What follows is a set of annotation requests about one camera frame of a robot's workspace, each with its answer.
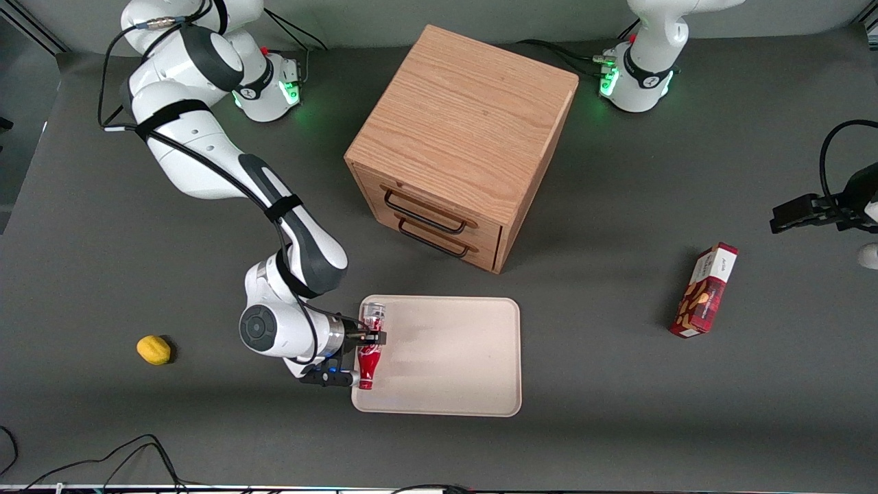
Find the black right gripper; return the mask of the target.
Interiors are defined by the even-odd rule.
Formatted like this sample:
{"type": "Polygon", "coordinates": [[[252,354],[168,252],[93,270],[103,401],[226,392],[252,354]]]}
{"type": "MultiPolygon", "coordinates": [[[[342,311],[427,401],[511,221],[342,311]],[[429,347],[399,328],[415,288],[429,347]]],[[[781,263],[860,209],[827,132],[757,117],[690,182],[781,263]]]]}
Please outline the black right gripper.
{"type": "Polygon", "coordinates": [[[343,344],[339,356],[339,372],[351,373],[355,368],[358,351],[365,346],[385,345],[387,334],[384,331],[369,331],[362,322],[342,320],[343,344]]]}

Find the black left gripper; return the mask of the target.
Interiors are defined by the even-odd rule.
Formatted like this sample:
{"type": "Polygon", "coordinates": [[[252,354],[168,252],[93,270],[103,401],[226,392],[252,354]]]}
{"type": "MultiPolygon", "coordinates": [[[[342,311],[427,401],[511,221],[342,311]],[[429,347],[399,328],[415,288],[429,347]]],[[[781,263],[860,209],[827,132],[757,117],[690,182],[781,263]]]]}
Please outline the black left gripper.
{"type": "MultiPolygon", "coordinates": [[[[868,205],[876,202],[877,163],[853,173],[842,191],[842,209],[852,228],[876,232],[876,219],[868,214],[868,205]]],[[[780,234],[799,227],[822,227],[841,222],[838,208],[831,205],[831,197],[806,193],[774,208],[770,228],[780,234]]]]}

